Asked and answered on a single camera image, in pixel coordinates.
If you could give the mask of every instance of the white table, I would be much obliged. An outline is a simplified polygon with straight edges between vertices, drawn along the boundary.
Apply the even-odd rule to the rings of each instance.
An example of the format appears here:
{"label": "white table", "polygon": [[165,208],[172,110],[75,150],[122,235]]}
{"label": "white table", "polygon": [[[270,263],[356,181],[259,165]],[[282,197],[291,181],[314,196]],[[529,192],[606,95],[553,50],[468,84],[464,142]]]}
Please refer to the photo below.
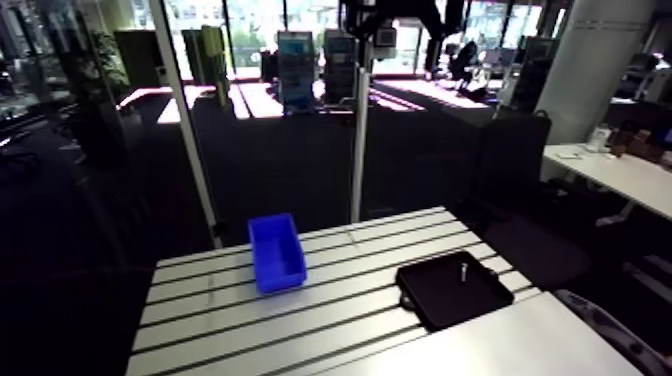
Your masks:
{"label": "white table", "polygon": [[399,307],[397,269],[466,250],[515,304],[540,294],[437,207],[299,236],[308,279],[261,295],[249,245],[158,263],[128,376],[309,375],[427,335]]}
{"label": "white table", "polygon": [[634,376],[641,373],[550,293],[334,368],[324,376]]}
{"label": "white table", "polygon": [[[574,153],[580,159],[560,157]],[[616,158],[610,154],[590,153],[580,144],[546,146],[544,158],[630,200],[612,221],[627,217],[635,204],[672,220],[672,173],[656,164],[629,154]]]}

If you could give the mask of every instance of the black office chair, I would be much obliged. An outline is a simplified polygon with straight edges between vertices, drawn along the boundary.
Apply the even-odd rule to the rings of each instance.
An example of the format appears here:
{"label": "black office chair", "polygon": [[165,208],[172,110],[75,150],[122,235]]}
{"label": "black office chair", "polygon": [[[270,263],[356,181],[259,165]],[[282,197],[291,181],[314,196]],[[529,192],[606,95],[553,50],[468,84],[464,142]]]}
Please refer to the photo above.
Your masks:
{"label": "black office chair", "polygon": [[591,262],[579,246],[532,219],[552,211],[553,192],[539,182],[550,127],[548,118],[538,116],[486,125],[473,194],[457,215],[534,285],[555,290],[584,274]]}

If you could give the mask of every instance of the black tray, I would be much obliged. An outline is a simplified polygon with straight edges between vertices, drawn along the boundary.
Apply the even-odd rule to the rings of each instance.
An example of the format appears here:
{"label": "black tray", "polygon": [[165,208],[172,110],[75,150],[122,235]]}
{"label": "black tray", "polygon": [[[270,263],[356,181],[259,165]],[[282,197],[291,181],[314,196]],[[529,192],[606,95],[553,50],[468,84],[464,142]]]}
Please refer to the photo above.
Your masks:
{"label": "black tray", "polygon": [[[467,264],[464,282],[463,263]],[[499,282],[497,275],[468,252],[404,266],[397,270],[396,280],[430,332],[513,303],[513,294]]]}

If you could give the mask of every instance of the metal pole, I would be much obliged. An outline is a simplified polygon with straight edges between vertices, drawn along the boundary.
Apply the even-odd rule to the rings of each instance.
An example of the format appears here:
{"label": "metal pole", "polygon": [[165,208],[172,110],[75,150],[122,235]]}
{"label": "metal pole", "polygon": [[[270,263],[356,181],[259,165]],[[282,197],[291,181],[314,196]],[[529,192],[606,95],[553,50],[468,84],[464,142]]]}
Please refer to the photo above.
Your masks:
{"label": "metal pole", "polygon": [[289,23],[287,22],[287,0],[282,0],[282,22],[285,24],[285,31],[289,31]]}
{"label": "metal pole", "polygon": [[467,2],[467,10],[464,12],[464,22],[462,23],[462,32],[467,31],[467,26],[469,26],[469,16],[471,15],[471,1],[469,0]]}
{"label": "metal pole", "polygon": [[422,41],[422,32],[424,27],[418,27],[418,43],[415,44],[415,55],[413,56],[413,74],[418,71],[418,58],[420,55],[420,43]]}
{"label": "metal pole", "polygon": [[229,8],[226,0],[222,0],[222,11],[224,12],[224,23],[226,24],[226,37],[229,39],[228,47],[229,54],[231,55],[231,68],[233,68],[233,74],[237,76],[236,55],[233,54],[233,39],[231,39],[231,20],[229,19]]}
{"label": "metal pole", "polygon": [[366,119],[369,109],[368,52],[371,44],[367,41],[362,49],[362,64],[357,75],[357,130],[355,133],[355,158],[352,170],[352,201],[350,203],[350,223],[359,222],[362,205],[362,181],[364,179],[364,151],[366,149]]}
{"label": "metal pole", "polygon": [[509,28],[509,20],[511,19],[511,11],[513,11],[513,4],[516,0],[509,0],[506,5],[506,16],[504,17],[504,26],[502,27],[502,36],[499,38],[499,47],[504,44],[504,37],[506,37],[506,30]]}
{"label": "metal pole", "polygon": [[[194,175],[194,182],[196,183],[196,189],[201,201],[201,207],[203,208],[203,214],[208,223],[208,231],[212,236],[213,227],[216,224],[215,213],[212,209],[212,203],[210,202],[210,194],[205,181],[201,160],[198,155],[196,140],[194,138],[191,116],[189,108],[187,107],[187,100],[184,95],[182,81],[180,80],[177,57],[173,48],[170,27],[168,26],[168,16],[163,0],[149,0],[149,6],[152,10],[154,25],[156,26],[156,38],[159,42],[159,50],[161,51],[163,64],[166,68],[168,82],[173,89],[173,97],[177,102],[177,108],[180,112],[180,130],[182,131],[182,139],[184,140],[184,145],[187,149],[187,157],[189,158],[189,164],[191,165],[191,172]],[[219,238],[215,238],[214,236],[212,238],[214,239],[215,247],[221,247]]]}

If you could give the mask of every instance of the white desk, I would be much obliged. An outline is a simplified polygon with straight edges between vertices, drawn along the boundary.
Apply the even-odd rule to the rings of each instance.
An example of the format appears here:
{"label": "white desk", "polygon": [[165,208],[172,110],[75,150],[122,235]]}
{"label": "white desk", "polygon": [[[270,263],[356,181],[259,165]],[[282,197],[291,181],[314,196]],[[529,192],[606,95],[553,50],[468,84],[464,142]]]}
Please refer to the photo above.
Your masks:
{"label": "white desk", "polygon": [[397,269],[466,250],[520,302],[540,291],[443,208],[299,236],[308,279],[261,295],[249,245],[158,263],[127,375],[309,375],[427,335]]}
{"label": "white desk", "polygon": [[[577,153],[580,159],[558,155]],[[589,153],[581,145],[549,145],[544,157],[586,179],[672,220],[672,173],[632,155],[615,158]]]}
{"label": "white desk", "polygon": [[631,376],[641,373],[544,293],[324,376]]}

